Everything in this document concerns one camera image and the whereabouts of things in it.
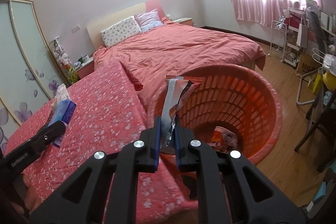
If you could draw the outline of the hanging plush toys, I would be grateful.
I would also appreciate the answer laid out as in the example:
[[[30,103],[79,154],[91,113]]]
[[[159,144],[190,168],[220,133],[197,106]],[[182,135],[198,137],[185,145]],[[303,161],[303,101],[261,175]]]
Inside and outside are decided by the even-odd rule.
[[[59,67],[63,70],[66,77],[68,78],[71,84],[76,83],[79,80],[78,74],[75,70],[70,57],[65,52],[62,45],[59,43],[59,38],[55,38],[50,42],[52,54],[59,65]]]

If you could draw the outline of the yellow tub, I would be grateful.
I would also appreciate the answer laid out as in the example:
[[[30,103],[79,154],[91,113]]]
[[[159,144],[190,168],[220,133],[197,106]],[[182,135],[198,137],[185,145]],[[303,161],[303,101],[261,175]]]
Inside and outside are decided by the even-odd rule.
[[[329,71],[326,71],[323,76],[323,83],[327,87],[327,89],[331,92],[334,92],[336,90],[336,77]]]

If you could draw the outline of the right pink nightstand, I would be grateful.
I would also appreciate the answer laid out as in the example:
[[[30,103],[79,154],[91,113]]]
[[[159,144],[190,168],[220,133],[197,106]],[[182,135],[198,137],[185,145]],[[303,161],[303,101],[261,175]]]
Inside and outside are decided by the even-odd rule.
[[[183,18],[173,19],[172,21],[174,23],[179,23],[179,24],[183,24],[187,26],[194,26],[194,22],[192,18],[183,17]]]

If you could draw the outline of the bed with coral duvet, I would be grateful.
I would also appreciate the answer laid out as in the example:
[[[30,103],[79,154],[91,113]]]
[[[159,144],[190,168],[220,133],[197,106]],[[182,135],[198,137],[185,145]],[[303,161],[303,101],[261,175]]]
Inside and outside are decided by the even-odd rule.
[[[120,61],[142,84],[138,97],[144,108],[163,85],[166,75],[182,75],[211,65],[254,63],[265,65],[266,55],[255,41],[237,34],[174,23],[127,38],[111,48],[100,47],[94,54],[94,68]]]

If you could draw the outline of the beige pink headboard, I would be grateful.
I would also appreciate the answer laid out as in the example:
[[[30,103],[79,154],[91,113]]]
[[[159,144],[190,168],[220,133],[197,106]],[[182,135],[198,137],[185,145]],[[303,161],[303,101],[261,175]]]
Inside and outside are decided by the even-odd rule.
[[[91,39],[94,49],[98,50],[100,47],[104,46],[104,42],[100,35],[100,32],[102,30],[114,25],[115,23],[125,18],[133,16],[135,14],[142,14],[145,12],[150,12],[153,9],[157,9],[160,18],[165,17],[165,12],[159,0],[149,0],[146,2],[136,4],[134,6],[130,6],[128,8],[122,9],[120,11],[113,12],[105,16],[101,16],[89,22],[87,25],[87,31],[88,31],[88,34],[89,34],[89,37]]]

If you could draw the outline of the silver snack wrapper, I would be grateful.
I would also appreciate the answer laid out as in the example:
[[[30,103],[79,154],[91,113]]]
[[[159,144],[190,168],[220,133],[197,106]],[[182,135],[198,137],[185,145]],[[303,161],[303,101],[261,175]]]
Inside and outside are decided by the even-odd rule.
[[[160,152],[175,153],[173,133],[176,128],[177,113],[202,81],[201,77],[166,76],[167,92],[161,113]]]

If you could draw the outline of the sliding wardrobe with flower decals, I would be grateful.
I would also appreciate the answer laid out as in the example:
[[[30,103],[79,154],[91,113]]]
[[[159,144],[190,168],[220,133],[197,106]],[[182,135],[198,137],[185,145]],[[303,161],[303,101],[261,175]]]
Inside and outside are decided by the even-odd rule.
[[[28,0],[1,0],[1,152],[66,80]]]

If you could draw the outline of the white red snack bag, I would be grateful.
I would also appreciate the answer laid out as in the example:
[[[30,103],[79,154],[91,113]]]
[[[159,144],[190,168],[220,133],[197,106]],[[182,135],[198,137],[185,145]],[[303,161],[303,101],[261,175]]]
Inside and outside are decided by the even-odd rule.
[[[209,145],[216,151],[226,153],[238,147],[238,138],[232,131],[216,126]]]

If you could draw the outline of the dark wooden chair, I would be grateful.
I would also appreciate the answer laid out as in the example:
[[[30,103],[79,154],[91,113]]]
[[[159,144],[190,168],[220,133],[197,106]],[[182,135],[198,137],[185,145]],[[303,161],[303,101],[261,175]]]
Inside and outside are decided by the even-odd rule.
[[[298,152],[317,130],[322,133],[327,140],[328,149],[323,150],[324,160],[317,167],[319,173],[335,160],[335,109],[331,108],[333,103],[329,102],[330,99],[335,99],[335,92],[331,93],[330,98],[324,104],[323,99],[328,91],[326,85],[322,84],[318,95],[306,113],[305,118],[309,121],[306,133],[294,148],[294,151]]]

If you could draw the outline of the blue tissue packet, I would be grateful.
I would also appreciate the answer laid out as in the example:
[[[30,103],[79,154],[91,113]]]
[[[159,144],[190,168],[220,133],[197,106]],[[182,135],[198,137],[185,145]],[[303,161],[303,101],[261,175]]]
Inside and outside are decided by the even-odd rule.
[[[50,142],[53,146],[60,148],[75,109],[76,104],[70,99],[62,100],[58,104],[49,122],[51,128]]]

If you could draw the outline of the white floral pillow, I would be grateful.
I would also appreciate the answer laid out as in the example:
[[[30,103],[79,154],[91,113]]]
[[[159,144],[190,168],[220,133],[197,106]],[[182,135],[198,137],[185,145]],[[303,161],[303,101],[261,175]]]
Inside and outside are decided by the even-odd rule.
[[[123,19],[100,32],[107,48],[112,48],[124,40],[142,32],[134,16]]]

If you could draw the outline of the brown cardboard box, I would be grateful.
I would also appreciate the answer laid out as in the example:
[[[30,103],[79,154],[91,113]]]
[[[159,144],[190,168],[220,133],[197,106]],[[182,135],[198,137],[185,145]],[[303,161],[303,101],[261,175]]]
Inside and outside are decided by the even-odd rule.
[[[298,77],[301,77],[305,73],[311,72],[320,67],[321,67],[321,64],[315,61],[313,57],[311,57],[310,55],[307,55],[306,53],[301,53],[295,73]]]

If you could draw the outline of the cluttered desk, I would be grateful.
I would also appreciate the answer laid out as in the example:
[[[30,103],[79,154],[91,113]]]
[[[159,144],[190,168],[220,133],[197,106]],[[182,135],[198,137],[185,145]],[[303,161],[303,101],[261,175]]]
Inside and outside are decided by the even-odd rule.
[[[294,44],[288,43],[288,47],[296,50],[300,56],[308,53],[309,41],[317,44],[319,52],[335,55],[335,36],[328,39],[325,30],[326,25],[321,22],[324,14],[320,12],[316,1],[306,0],[304,10],[288,7],[284,10],[288,30],[297,34]]]

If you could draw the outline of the pink nightstand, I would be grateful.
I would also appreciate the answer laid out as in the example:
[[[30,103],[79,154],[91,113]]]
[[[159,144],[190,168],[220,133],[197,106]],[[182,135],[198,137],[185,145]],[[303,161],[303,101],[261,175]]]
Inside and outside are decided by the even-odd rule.
[[[93,61],[93,57],[90,57],[86,62],[82,63],[82,65],[76,68],[76,73],[78,74],[79,79],[83,79],[84,77],[91,74],[95,69],[95,64]]]
[[[194,26],[194,22],[192,18],[183,17],[183,18],[173,19],[172,21],[174,23],[179,23],[179,24],[183,24],[187,26]]]

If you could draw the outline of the pink striped pillow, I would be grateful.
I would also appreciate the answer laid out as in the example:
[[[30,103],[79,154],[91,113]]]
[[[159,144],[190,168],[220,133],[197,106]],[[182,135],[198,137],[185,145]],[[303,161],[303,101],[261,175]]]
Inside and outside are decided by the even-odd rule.
[[[163,25],[157,9],[153,9],[150,12],[143,14],[135,14],[134,17],[142,32],[148,32]]]

